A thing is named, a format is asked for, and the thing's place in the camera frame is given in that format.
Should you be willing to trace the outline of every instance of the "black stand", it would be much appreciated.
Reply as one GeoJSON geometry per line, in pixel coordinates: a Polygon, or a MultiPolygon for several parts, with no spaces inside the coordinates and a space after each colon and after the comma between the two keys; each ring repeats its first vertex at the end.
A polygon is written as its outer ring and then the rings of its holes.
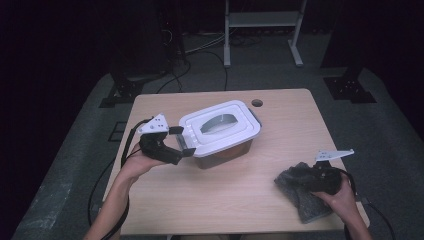
{"type": "Polygon", "coordinates": [[[334,100],[350,100],[352,103],[376,103],[370,92],[358,81],[362,66],[350,66],[341,77],[326,77],[325,84],[334,100]]]}

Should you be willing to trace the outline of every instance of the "wooden table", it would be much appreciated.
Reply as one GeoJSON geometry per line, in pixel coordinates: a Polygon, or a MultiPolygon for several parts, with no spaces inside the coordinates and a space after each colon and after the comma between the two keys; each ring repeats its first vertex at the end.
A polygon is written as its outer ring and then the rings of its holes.
{"type": "MultiPolygon", "coordinates": [[[[184,115],[230,100],[243,101],[262,122],[249,153],[202,170],[194,158],[153,168],[130,192],[131,207],[122,234],[273,233],[342,229],[332,214],[302,224],[297,209],[274,179],[299,162],[314,164],[319,150],[336,150],[327,127],[306,89],[140,95],[134,102],[106,194],[120,168],[129,130],[139,121],[164,113],[169,126],[184,115]],[[253,107],[260,99],[262,107],[253,107]]],[[[139,136],[133,139],[132,146],[139,136]]],[[[174,136],[165,144],[178,148],[174,136]]],[[[332,165],[344,169],[340,159],[332,165]]],[[[367,225],[362,204],[358,207],[367,225]]]]}

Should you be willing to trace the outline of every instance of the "container lid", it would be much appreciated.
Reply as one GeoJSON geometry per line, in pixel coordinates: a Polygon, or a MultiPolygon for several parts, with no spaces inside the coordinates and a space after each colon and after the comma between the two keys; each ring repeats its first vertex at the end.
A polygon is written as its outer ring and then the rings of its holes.
{"type": "Polygon", "coordinates": [[[195,157],[205,157],[255,138],[261,125],[238,100],[221,103],[180,119],[182,136],[195,157]]]}

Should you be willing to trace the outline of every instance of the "gray cloth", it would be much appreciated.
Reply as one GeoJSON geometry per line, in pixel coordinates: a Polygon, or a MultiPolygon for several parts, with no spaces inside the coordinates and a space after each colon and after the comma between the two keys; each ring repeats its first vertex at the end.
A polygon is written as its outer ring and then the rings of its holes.
{"type": "Polygon", "coordinates": [[[309,168],[309,166],[301,162],[295,167],[290,167],[288,170],[283,171],[274,181],[298,209],[301,222],[310,223],[331,214],[333,211],[324,204],[324,201],[299,184],[297,180],[304,176],[293,173],[293,168],[309,168]]]}

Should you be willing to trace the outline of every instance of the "plastic container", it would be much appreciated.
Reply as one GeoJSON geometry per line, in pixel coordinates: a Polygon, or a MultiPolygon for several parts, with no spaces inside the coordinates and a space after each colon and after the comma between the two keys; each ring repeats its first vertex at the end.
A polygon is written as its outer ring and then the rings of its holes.
{"type": "Polygon", "coordinates": [[[188,148],[196,148],[194,157],[201,169],[207,169],[249,152],[261,124],[238,100],[218,104],[180,119],[182,137],[188,148]]]}

